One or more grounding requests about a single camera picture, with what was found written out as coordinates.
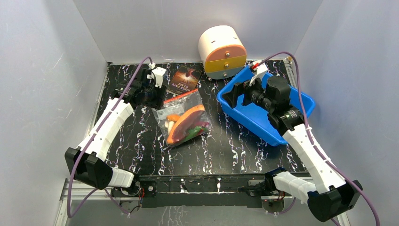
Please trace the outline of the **clear zip bag orange zipper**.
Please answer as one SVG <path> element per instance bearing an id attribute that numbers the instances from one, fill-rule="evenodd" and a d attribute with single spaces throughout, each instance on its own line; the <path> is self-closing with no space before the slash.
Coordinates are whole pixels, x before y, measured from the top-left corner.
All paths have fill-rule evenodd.
<path id="1" fill-rule="evenodd" d="M 188 130 L 193 129 L 194 124 L 198 121 L 209 122 L 208 133 L 212 128 L 210 118 L 203 105 L 198 89 L 165 100 L 161 109 L 153 109 L 152 111 L 165 139 L 165 143 L 169 147 L 185 143 L 182 140 L 187 136 Z M 166 116 L 170 114 L 178 114 L 181 117 L 175 122 L 171 132 L 168 133 L 164 123 L 167 121 Z"/>

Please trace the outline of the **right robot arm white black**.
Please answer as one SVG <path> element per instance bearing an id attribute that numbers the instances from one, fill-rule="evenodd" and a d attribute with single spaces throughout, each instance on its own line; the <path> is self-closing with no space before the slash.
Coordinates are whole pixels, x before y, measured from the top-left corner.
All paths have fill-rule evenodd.
<path id="1" fill-rule="evenodd" d="M 239 96 L 243 96 L 242 105 L 255 104 L 267 111 L 272 127 L 297 153 L 313 179 L 308 182 L 277 168 L 266 173 L 264 189 L 271 195 L 280 191 L 291 194 L 306 203 L 317 220 L 326 222 L 354 207 L 361 184 L 344 179 L 329 166 L 327 158 L 318 154 L 303 114 L 290 103 L 290 92 L 284 78 L 271 76 L 265 88 L 259 78 L 254 83 L 237 82 L 222 97 L 231 108 L 237 107 Z"/>

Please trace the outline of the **dark paperback book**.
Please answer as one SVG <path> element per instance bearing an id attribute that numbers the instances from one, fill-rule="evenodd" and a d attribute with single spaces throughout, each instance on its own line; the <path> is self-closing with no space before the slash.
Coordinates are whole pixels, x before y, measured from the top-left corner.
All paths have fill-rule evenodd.
<path id="1" fill-rule="evenodd" d="M 182 95 L 196 89 L 201 72 L 197 69 L 180 66 L 172 77 L 167 92 L 174 95 Z"/>

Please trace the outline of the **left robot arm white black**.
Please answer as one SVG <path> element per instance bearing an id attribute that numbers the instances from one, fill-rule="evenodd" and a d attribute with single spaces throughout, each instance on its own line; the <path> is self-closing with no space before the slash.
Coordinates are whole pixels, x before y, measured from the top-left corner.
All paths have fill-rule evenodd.
<path id="1" fill-rule="evenodd" d="M 163 85 L 166 69 L 151 64 L 139 69 L 132 81 L 119 84 L 89 135 L 76 148 L 68 148 L 65 160 L 73 179 L 103 190 L 122 188 L 129 196 L 140 192 L 136 173 L 110 167 L 105 163 L 109 149 L 120 128 L 138 106 L 160 109 L 167 87 Z"/>

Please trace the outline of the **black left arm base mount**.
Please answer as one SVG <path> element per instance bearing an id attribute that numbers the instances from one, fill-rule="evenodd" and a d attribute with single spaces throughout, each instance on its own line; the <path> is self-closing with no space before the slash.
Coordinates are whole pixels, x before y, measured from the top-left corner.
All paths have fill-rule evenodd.
<path id="1" fill-rule="evenodd" d="M 153 198 L 156 196 L 157 182 L 152 180 L 134 181 L 129 188 L 114 187 L 111 188 L 113 198 L 142 200 L 143 198 Z"/>

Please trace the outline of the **green toy pepper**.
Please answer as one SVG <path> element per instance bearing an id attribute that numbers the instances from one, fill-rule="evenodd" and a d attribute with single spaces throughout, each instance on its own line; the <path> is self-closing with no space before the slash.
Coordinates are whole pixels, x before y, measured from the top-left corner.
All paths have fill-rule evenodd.
<path id="1" fill-rule="evenodd" d="M 202 135 L 204 133 L 208 133 L 208 128 L 206 127 L 201 127 L 197 126 L 194 127 L 193 129 L 188 130 L 187 136 L 182 140 L 182 142 L 186 142 L 188 140 L 191 140 L 199 135 Z"/>

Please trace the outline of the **magenta purple toy vegetable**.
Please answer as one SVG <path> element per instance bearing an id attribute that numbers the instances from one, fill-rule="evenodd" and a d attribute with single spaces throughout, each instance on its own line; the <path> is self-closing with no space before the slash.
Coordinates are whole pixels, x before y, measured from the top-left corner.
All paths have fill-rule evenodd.
<path id="1" fill-rule="evenodd" d="M 198 121 L 194 124 L 194 127 L 203 127 L 203 128 L 209 128 L 210 124 L 208 121 Z"/>

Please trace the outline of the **white toy garlic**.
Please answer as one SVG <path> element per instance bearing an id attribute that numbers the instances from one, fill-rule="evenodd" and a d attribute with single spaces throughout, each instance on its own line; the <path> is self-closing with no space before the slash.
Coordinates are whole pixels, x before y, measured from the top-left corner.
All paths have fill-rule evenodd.
<path id="1" fill-rule="evenodd" d="M 167 129 L 168 133 L 171 132 L 172 128 L 174 127 L 174 121 L 165 121 L 164 126 Z"/>

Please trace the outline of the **orange bumpy toy food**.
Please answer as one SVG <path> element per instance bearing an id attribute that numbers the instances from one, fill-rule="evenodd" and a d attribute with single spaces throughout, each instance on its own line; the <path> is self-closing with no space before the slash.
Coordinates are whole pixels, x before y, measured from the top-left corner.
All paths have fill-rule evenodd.
<path id="1" fill-rule="evenodd" d="M 166 116 L 167 121 L 177 122 L 181 116 L 178 114 L 170 114 Z"/>

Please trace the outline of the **aluminium front rail frame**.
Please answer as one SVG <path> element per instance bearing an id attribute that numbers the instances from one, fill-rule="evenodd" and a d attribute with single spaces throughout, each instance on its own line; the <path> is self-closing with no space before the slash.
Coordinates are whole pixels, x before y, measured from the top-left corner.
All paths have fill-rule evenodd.
<path id="1" fill-rule="evenodd" d="M 310 225 L 319 221 L 308 206 L 286 194 L 249 196 L 231 191 L 231 179 L 220 177 L 150 177 L 142 183 L 143 193 L 126 196 L 120 190 L 94 188 L 66 180 L 61 194 L 57 225 Z"/>

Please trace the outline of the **blue plastic bin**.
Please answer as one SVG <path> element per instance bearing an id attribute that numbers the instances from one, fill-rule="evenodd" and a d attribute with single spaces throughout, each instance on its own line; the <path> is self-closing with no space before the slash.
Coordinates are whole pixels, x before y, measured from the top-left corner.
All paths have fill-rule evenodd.
<path id="1" fill-rule="evenodd" d="M 244 82 L 250 80 L 253 77 L 249 66 L 245 66 L 230 82 L 225 85 L 224 88 L 217 94 L 217 100 L 222 106 L 222 111 L 228 116 L 232 117 L 239 124 L 256 134 L 259 138 L 264 140 L 271 146 L 286 145 L 287 141 L 278 133 L 278 131 L 272 127 L 268 120 L 267 111 L 261 109 L 255 104 L 249 104 L 248 106 L 242 106 L 244 95 L 241 95 L 237 99 L 237 106 L 230 108 L 227 101 L 223 98 L 223 94 L 232 90 L 233 85 L 237 82 Z M 300 109 L 300 100 L 298 97 L 298 90 L 291 87 L 290 92 L 290 103 Z M 316 107 L 316 101 L 309 95 L 302 92 L 302 99 L 304 108 L 307 116 L 310 116 Z"/>

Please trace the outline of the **round white drawer cabinet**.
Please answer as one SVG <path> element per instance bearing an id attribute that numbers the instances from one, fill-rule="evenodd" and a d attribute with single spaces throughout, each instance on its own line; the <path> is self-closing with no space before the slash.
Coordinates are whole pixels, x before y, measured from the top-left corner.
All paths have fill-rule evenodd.
<path id="1" fill-rule="evenodd" d="M 210 80 L 235 76 L 247 61 L 247 51 L 235 30 L 218 25 L 204 31 L 199 38 L 198 51 L 204 72 Z"/>

